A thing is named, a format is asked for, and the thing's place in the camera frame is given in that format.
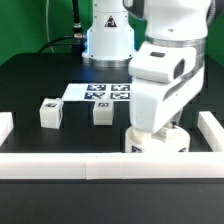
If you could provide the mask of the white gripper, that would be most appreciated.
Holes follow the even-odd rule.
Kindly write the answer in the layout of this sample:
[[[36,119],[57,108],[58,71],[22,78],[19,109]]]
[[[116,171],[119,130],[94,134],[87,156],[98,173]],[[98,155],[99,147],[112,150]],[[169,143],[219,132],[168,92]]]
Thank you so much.
[[[194,47],[164,47],[145,41],[129,63],[130,122],[156,133],[202,89],[204,65]]]

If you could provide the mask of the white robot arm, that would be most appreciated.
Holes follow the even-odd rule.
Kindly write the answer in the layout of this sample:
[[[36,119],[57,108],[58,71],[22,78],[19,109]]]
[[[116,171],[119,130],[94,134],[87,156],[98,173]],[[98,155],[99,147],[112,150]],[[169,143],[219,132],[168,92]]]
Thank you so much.
[[[130,122],[155,133],[202,89],[215,0],[92,0],[83,61],[127,62]]]

